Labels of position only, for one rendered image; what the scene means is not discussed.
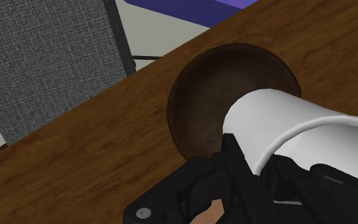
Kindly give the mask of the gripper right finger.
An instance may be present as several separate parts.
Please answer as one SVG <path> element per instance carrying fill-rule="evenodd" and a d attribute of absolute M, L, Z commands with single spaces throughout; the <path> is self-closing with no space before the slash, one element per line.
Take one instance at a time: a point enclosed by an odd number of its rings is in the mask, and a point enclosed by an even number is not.
<path fill-rule="evenodd" d="M 358 178 L 315 164 L 291 181 L 316 224 L 358 224 Z"/>

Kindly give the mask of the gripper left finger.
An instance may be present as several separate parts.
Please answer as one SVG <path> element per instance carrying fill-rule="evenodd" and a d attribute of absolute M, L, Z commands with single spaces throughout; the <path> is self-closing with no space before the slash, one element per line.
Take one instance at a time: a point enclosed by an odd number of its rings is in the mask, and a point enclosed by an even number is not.
<path fill-rule="evenodd" d="M 250 170 L 233 134 L 221 151 L 187 161 L 123 212 L 123 224 L 190 224 L 221 199 L 216 224 L 280 224 L 280 214 L 260 178 Z"/>

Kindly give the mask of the white cup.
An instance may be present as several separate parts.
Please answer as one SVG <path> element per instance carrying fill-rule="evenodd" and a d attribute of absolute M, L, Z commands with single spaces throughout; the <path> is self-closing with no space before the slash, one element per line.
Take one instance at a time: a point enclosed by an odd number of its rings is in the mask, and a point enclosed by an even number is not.
<path fill-rule="evenodd" d="M 358 178 L 358 116 L 323 108 L 280 90 L 255 90 L 228 110 L 223 132 L 233 134 L 259 175 L 283 155 L 308 170 L 327 164 Z"/>

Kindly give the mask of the dark brown wooden bowl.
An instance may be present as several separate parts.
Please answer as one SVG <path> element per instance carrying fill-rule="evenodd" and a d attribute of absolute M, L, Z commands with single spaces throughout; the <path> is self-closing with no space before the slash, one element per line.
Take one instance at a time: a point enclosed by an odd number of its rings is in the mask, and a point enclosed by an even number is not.
<path fill-rule="evenodd" d="M 229 43 L 196 56 L 177 76 L 167 101 L 169 131 L 179 153 L 189 160 L 220 151 L 229 108 L 264 88 L 301 96 L 289 67 L 260 46 Z"/>

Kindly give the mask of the blue purple rug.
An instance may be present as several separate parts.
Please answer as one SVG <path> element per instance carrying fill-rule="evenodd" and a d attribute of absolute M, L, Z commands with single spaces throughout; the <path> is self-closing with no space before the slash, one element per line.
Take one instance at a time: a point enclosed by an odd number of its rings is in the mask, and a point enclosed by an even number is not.
<path fill-rule="evenodd" d="M 213 27 L 257 0 L 124 0 L 126 3 L 185 20 L 204 27 Z"/>

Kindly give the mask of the grey fabric chair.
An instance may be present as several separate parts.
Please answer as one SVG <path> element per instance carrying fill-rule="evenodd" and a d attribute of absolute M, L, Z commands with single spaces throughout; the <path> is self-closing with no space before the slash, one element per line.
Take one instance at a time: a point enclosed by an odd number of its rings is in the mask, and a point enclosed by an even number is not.
<path fill-rule="evenodd" d="M 134 74 L 116 0 L 0 0 L 0 133 L 13 144 Z"/>

